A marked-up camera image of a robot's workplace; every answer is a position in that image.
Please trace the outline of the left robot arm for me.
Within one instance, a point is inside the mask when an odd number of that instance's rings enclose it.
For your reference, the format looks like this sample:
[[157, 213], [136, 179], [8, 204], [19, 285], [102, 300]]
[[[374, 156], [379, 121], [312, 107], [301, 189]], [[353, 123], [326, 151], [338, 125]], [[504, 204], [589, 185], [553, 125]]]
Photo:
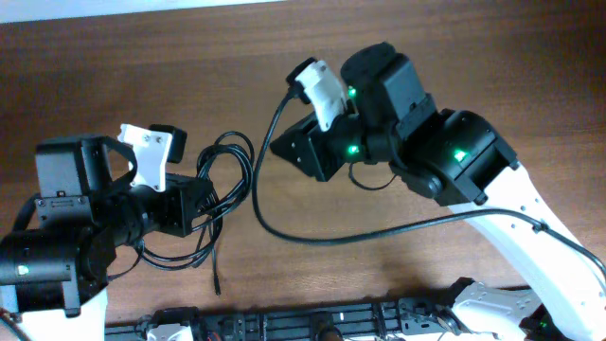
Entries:
[[81, 135], [38, 145], [40, 190], [1, 241], [1, 317], [19, 339], [104, 339], [117, 249], [142, 258], [145, 235], [185, 237], [215, 214], [210, 180], [166, 171], [183, 152], [172, 139], [151, 131], [140, 143]]

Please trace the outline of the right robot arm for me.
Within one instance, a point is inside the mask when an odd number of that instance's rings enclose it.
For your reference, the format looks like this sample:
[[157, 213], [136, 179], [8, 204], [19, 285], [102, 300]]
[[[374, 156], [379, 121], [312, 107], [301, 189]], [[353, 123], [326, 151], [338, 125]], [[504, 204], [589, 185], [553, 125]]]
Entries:
[[385, 163], [416, 194], [481, 233], [521, 275], [524, 294], [464, 278], [437, 311], [453, 333], [601, 340], [605, 266], [544, 202], [516, 152], [483, 117], [438, 109], [411, 60], [368, 46], [334, 73], [308, 58], [287, 99], [312, 113], [264, 146], [326, 182], [344, 165]]

